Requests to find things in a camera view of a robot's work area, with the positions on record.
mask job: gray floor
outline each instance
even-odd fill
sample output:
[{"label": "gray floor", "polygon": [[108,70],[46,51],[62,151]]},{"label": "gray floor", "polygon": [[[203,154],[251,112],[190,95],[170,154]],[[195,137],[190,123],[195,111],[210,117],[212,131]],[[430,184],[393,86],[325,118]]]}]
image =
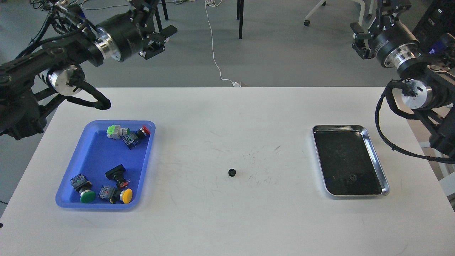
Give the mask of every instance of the gray floor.
[{"label": "gray floor", "polygon": [[[124,2],[90,0],[85,7]],[[219,7],[208,8],[215,58],[223,78],[252,87],[385,86],[390,79],[398,78],[394,70],[381,68],[377,60],[361,60],[351,48],[349,23],[359,17],[358,4],[329,0],[313,15],[311,25],[304,27],[305,15],[317,2],[245,1],[242,40],[238,39],[237,1],[223,0]],[[412,30],[430,1],[411,2],[413,8],[402,15],[402,22]],[[169,3],[167,7],[170,20],[164,21],[162,15],[164,26],[172,24],[179,31],[166,44],[164,53],[148,61],[139,56],[124,63],[108,60],[98,68],[84,64],[87,81],[95,87],[231,86],[220,80],[213,63],[203,0]],[[85,14],[97,24],[126,10],[127,7],[86,10]],[[45,12],[32,9],[27,0],[0,3],[0,63],[14,59],[28,45],[45,16]],[[45,88],[38,80],[36,84],[34,90]],[[0,137],[1,201],[11,198],[40,139],[39,134],[20,141]],[[0,204],[0,215],[4,209],[5,205]]]}]

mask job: black table leg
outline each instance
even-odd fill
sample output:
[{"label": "black table leg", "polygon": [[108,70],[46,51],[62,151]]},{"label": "black table leg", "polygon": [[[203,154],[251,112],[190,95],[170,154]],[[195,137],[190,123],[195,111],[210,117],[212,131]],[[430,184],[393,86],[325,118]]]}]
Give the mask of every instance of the black table leg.
[{"label": "black table leg", "polygon": [[166,0],[161,0],[161,3],[163,4],[164,19],[169,20],[169,16],[167,16]]},{"label": "black table leg", "polygon": [[238,25],[238,38],[241,39],[242,33],[243,33],[243,0],[238,0],[238,1],[240,1],[240,10],[239,10],[240,22]]}]

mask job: yellow button cap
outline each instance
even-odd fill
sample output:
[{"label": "yellow button cap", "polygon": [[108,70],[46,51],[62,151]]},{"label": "yellow button cap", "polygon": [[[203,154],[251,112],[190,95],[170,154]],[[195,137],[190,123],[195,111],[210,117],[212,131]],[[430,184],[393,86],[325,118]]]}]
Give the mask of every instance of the yellow button cap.
[{"label": "yellow button cap", "polygon": [[122,191],[120,200],[124,204],[128,204],[129,202],[131,202],[131,198],[133,198],[133,190],[127,189],[127,190]]}]

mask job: white cable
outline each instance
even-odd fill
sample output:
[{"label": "white cable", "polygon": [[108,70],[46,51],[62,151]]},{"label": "white cable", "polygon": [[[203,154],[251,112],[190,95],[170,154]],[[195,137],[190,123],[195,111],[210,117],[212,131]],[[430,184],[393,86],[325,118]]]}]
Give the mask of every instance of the white cable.
[{"label": "white cable", "polygon": [[102,9],[107,9],[107,8],[112,8],[112,7],[130,6],[130,5],[113,5],[113,6],[102,7],[102,8],[86,8],[86,7],[84,7],[84,4],[86,2],[88,2],[88,0],[84,0],[82,2],[82,4],[80,5],[82,9],[85,9],[85,10],[102,10]]},{"label": "white cable", "polygon": [[234,85],[234,82],[232,82],[232,81],[229,80],[229,79],[224,79],[224,78],[221,76],[221,69],[220,69],[220,67],[218,67],[217,61],[215,60],[215,50],[213,49],[213,31],[212,31],[212,25],[210,25],[210,21],[208,20],[207,4],[205,4],[205,13],[207,14],[208,26],[210,27],[210,35],[212,36],[212,56],[213,56],[213,61],[215,62],[215,65],[217,66],[218,70],[220,71],[220,78],[221,78],[221,80],[223,80],[223,81],[230,81],[230,82],[232,83],[232,85]]},{"label": "white cable", "polygon": [[194,1],[196,1],[196,0],[174,0],[173,3],[176,4],[176,5],[179,5],[179,4],[182,4],[184,2],[194,2]]},{"label": "white cable", "polygon": [[208,5],[210,7],[217,7],[221,4],[221,2],[223,2],[223,0],[220,0],[218,4],[216,4],[215,0],[205,0],[205,5]]}]

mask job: chair leg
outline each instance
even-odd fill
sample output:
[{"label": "chair leg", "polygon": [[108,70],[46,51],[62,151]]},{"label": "chair leg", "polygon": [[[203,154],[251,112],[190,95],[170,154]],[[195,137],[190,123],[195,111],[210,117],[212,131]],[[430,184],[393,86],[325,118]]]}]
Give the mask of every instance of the chair leg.
[{"label": "chair leg", "polygon": [[371,17],[373,16],[375,2],[376,2],[375,0],[371,0],[370,9],[368,10],[367,20],[371,19]]},{"label": "chair leg", "polygon": [[240,8],[239,8],[239,13],[240,13],[240,22],[238,24],[238,38],[241,39],[243,35],[243,0],[240,1]]},{"label": "chair leg", "polygon": [[165,20],[169,20],[169,16],[167,16],[167,7],[166,7],[166,1],[165,0],[161,0],[162,4],[163,4],[163,12],[164,12],[164,19]]},{"label": "chair leg", "polygon": [[360,4],[360,16],[359,16],[359,25],[362,25],[365,15],[365,3],[363,0],[351,0]]},{"label": "chair leg", "polygon": [[237,20],[240,19],[240,0],[237,0]]},{"label": "chair leg", "polygon": [[157,12],[155,13],[155,19],[157,20],[158,31],[163,30],[163,26],[161,25],[160,13],[159,13],[158,10],[157,10]]},{"label": "chair leg", "polygon": [[309,20],[311,15],[325,2],[326,0],[320,0],[318,4],[305,16],[306,20]]}]

